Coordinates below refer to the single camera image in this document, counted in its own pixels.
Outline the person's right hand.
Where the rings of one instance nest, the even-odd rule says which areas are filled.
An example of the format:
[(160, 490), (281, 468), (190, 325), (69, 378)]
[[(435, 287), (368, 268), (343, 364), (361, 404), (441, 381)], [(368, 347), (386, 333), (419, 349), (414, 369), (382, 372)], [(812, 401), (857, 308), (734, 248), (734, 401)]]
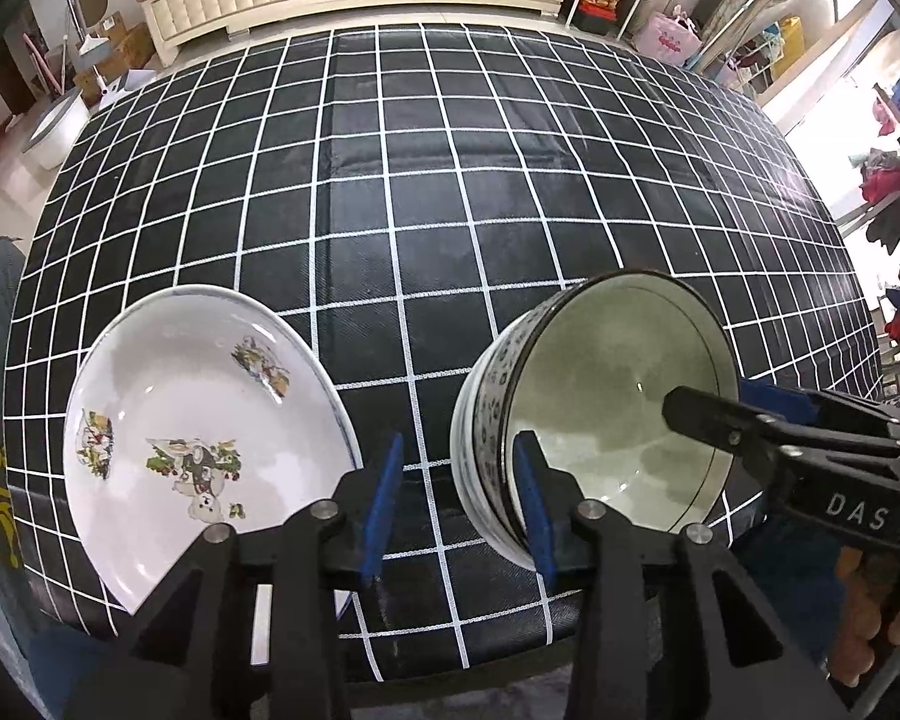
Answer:
[(873, 668), (875, 652), (870, 642), (881, 629), (894, 647), (900, 645), (900, 612), (891, 624), (884, 624), (880, 605), (860, 569), (862, 557), (862, 551), (844, 546), (836, 564), (836, 577), (844, 584), (845, 598), (827, 669), (837, 683), (849, 688), (855, 688), (860, 676)]

